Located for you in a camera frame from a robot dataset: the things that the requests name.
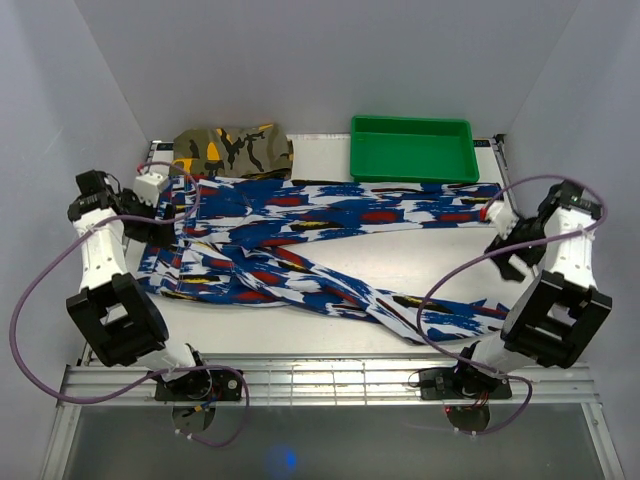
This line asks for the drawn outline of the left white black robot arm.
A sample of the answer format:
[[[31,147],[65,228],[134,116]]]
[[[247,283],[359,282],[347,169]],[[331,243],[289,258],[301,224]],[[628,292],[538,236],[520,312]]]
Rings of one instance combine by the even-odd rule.
[[[90,170],[77,175],[76,184],[79,195],[67,216],[83,240],[83,273],[67,312],[105,366],[145,367],[179,399],[209,397],[213,379],[200,354],[171,340],[159,309],[126,266],[126,239],[160,247],[175,239],[173,209],[160,224],[154,221],[168,176],[149,171],[122,189],[106,172]]]

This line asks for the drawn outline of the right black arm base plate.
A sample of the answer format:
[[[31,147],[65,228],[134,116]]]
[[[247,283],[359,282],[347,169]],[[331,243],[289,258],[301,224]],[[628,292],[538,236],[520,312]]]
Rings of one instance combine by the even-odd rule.
[[[459,371],[454,367],[420,370],[418,387],[422,400],[472,400],[484,394],[488,395],[489,400],[512,398],[508,382],[476,371]]]

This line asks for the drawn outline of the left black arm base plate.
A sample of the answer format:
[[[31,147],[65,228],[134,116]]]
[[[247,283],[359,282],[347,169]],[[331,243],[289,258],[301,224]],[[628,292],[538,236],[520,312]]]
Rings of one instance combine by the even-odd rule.
[[[164,402],[239,401],[243,387],[239,376],[229,370],[189,372],[168,382],[159,381],[153,398]]]

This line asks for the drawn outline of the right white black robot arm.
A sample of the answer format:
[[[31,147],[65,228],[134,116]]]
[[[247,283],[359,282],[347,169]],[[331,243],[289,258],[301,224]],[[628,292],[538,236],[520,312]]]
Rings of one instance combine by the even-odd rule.
[[[451,382],[464,397],[493,392],[501,375],[527,365],[571,367],[612,309],[593,275],[594,224],[599,203],[571,181],[550,187],[534,217],[525,218],[496,201],[482,211],[497,230],[487,247],[501,277],[521,282],[510,260],[520,259],[538,274],[508,312],[500,332],[462,350]]]

